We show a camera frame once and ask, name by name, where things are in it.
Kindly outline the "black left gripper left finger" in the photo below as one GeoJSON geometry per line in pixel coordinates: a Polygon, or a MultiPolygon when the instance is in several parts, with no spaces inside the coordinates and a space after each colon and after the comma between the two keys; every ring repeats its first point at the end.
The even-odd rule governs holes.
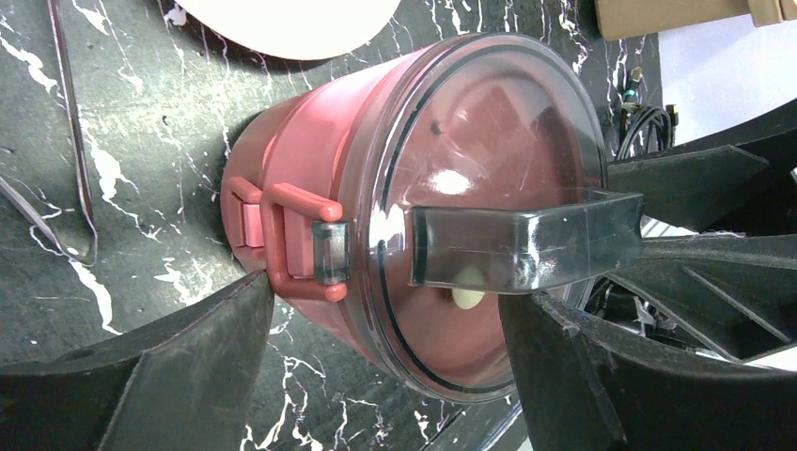
{"type": "Polygon", "coordinates": [[[49,362],[1,370],[5,450],[235,450],[271,327],[253,272],[208,298],[49,362]]]}

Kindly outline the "red steel lunch bowl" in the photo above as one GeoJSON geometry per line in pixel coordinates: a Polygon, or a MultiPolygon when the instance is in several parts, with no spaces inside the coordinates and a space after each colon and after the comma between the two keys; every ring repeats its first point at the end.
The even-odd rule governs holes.
{"type": "Polygon", "coordinates": [[[296,210],[297,200],[318,196],[341,205],[354,255],[346,295],[332,302],[319,282],[277,292],[369,359],[382,344],[371,330],[381,326],[409,364],[390,329],[370,227],[375,216],[384,216],[385,182],[417,105],[459,68],[539,63],[531,57],[514,62],[500,52],[445,57],[431,65],[431,56],[425,48],[265,110],[246,127],[224,170],[221,205],[233,253],[248,270],[276,262],[280,283],[314,277],[312,220],[296,210]]]}

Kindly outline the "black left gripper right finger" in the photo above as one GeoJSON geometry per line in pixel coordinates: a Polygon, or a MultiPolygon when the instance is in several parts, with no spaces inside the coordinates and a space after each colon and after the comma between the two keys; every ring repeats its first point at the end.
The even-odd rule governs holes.
{"type": "Polygon", "coordinates": [[[536,450],[792,450],[796,376],[632,334],[548,294],[499,315],[536,450]]]}

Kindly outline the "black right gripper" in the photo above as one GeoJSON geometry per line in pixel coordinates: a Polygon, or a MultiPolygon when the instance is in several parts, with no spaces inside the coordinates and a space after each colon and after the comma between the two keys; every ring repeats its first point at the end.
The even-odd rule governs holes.
{"type": "Polygon", "coordinates": [[[796,104],[609,166],[641,193],[645,249],[598,280],[587,312],[748,362],[796,345],[796,104]]]}

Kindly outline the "dark red round lid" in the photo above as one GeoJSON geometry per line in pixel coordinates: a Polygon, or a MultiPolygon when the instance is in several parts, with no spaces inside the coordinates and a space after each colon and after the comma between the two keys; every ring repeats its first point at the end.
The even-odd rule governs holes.
{"type": "Polygon", "coordinates": [[[510,384],[497,296],[526,288],[532,214],[601,180],[587,97],[535,63],[455,70],[417,105],[370,227],[390,329],[438,390],[510,384]]]}

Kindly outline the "clear round lid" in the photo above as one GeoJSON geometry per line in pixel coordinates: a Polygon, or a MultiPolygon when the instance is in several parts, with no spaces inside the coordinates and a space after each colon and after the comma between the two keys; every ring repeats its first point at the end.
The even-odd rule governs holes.
{"type": "Polygon", "coordinates": [[[639,253],[642,198],[607,190],[595,108],[537,39],[444,39],[318,94],[347,133],[313,278],[346,287],[353,342],[422,394],[511,393],[500,297],[576,305],[639,253]]]}

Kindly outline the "metal serving tongs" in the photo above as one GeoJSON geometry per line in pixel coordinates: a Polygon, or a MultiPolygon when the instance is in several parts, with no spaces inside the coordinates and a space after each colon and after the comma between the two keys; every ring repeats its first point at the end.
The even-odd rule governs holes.
{"type": "Polygon", "coordinates": [[[98,232],[66,7],[1,4],[1,224],[90,266],[98,232]]]}

